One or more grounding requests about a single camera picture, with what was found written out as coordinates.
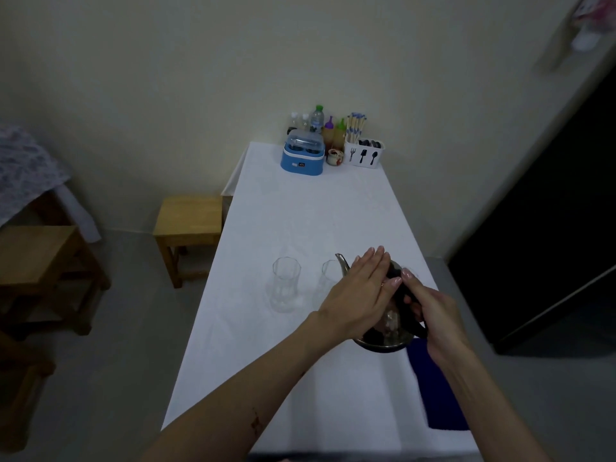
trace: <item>clear plastic lid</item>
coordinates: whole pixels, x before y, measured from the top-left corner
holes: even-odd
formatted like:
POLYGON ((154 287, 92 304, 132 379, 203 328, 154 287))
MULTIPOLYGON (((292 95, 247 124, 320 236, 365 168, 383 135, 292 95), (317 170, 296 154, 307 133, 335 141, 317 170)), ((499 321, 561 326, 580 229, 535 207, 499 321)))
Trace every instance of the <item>clear plastic lid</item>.
POLYGON ((294 129, 287 136, 287 144, 291 149, 302 148, 321 151, 325 148, 323 136, 302 129, 294 129))

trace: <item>blue cloth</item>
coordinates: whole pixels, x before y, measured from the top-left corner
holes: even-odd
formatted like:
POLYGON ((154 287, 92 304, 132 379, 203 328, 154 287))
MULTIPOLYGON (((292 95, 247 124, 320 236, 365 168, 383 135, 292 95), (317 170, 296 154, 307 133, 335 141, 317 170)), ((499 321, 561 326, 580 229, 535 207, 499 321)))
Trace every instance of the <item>blue cloth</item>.
POLYGON ((420 385, 427 425, 433 429, 468 430, 449 383, 427 353, 427 341, 414 338, 406 347, 406 353, 420 385))

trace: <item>plastic bottle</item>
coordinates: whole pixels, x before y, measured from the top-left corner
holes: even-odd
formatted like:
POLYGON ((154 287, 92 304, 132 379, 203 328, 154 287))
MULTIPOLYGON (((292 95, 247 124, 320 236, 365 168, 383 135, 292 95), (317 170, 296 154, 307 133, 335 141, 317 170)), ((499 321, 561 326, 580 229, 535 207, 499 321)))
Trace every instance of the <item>plastic bottle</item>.
POLYGON ((310 131, 313 133, 321 133, 321 129, 325 124, 325 115, 323 114, 323 105, 317 105, 317 108, 310 116, 310 131))
POLYGON ((304 113, 304 115, 302 115, 302 130, 310 131, 310 118, 307 113, 304 113))
POLYGON ((340 123, 336 124, 334 129, 334 142, 331 145, 333 149, 344 151, 344 135, 346 134, 346 125, 344 124, 344 118, 340 119, 340 123))
POLYGON ((329 116, 329 121, 323 126, 323 143, 325 144, 325 152, 329 151, 334 143, 334 123, 332 123, 333 116, 329 116))
POLYGON ((299 128, 299 119, 297 118, 297 112, 291 113, 291 122, 289 128, 287 128, 287 135, 294 129, 299 128))

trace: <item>stool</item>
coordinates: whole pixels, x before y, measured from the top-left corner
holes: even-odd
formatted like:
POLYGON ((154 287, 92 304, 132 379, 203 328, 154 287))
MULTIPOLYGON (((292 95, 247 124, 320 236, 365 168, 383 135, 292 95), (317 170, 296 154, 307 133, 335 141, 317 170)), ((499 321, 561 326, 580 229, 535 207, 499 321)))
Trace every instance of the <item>stool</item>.
POLYGON ((20 372, 17 392, 8 404, 7 411, 0 412, 0 446, 14 452, 23 449, 27 441, 27 423, 30 416, 31 396, 37 383, 49 376, 56 366, 39 356, 34 350, 18 344, 0 332, 0 370, 3 374, 20 372))
POLYGON ((216 245, 222 232, 222 197, 171 196, 158 212, 154 238, 174 288, 183 280, 207 277, 208 271, 180 272, 177 263, 186 247, 216 245))
POLYGON ((9 311, 0 318, 0 328, 17 340, 34 332, 73 329, 89 334, 96 292, 111 282, 75 226, 7 226, 0 230, 0 294, 13 298, 9 311), (66 271, 77 258, 84 270, 66 271), (53 295, 62 280, 91 280, 77 310, 53 295), (49 300, 60 321, 27 322, 30 313, 49 300))

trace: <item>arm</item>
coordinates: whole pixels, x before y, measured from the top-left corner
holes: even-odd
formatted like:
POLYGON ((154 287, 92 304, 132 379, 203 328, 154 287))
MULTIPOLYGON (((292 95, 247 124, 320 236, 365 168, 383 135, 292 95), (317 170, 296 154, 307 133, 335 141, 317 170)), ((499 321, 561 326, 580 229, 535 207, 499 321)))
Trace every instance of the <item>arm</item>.
POLYGON ((167 426, 142 460, 243 459, 304 373, 336 345, 361 336, 379 320, 402 283, 400 278, 386 279, 389 261, 381 246, 355 258, 318 312, 167 426))
POLYGON ((456 302, 424 287, 408 269, 402 271, 402 279, 421 303, 411 308, 428 326, 428 353, 449 382, 483 458, 550 461, 473 353, 456 302))

